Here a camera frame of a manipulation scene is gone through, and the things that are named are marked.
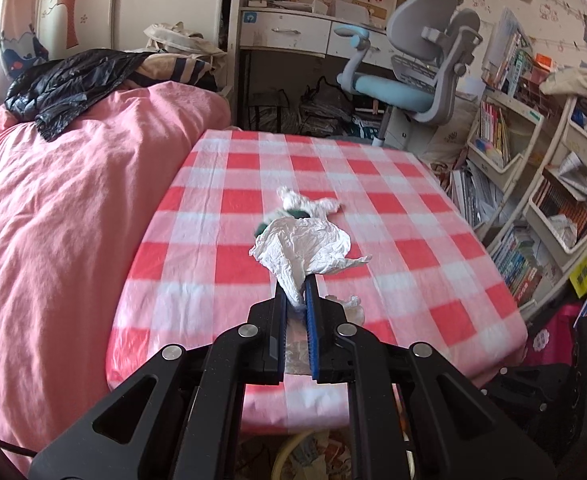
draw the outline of pink blanket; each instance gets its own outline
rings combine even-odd
[[[0,107],[1,439],[40,450],[109,391],[136,249],[196,140],[229,124],[227,101],[176,83],[115,92],[52,143]]]

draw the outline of white drawer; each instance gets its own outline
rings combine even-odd
[[[279,12],[242,13],[241,47],[283,48],[324,54],[331,22],[311,16]]]
[[[350,59],[355,54],[355,48],[351,46],[350,38],[344,38],[334,32],[334,29],[338,27],[343,27],[343,24],[334,22],[331,26],[327,54]],[[370,30],[369,41],[371,41],[371,48],[363,62],[391,70],[391,56],[398,54],[398,51],[391,46],[387,35]]]

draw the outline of black puffer jacket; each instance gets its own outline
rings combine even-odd
[[[35,121],[43,139],[57,139],[76,117],[110,94],[150,53],[94,48],[33,66],[12,83],[5,106],[21,122]]]

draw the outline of drawer handle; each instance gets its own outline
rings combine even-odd
[[[282,32],[283,34],[302,34],[300,30],[295,30],[294,28],[272,28],[274,32]]]

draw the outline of blue chair seat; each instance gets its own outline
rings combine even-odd
[[[341,79],[342,74],[339,74],[338,84],[342,84]],[[356,72],[353,74],[353,88],[359,94],[368,95],[401,110],[423,113],[433,104],[433,94],[376,75]]]

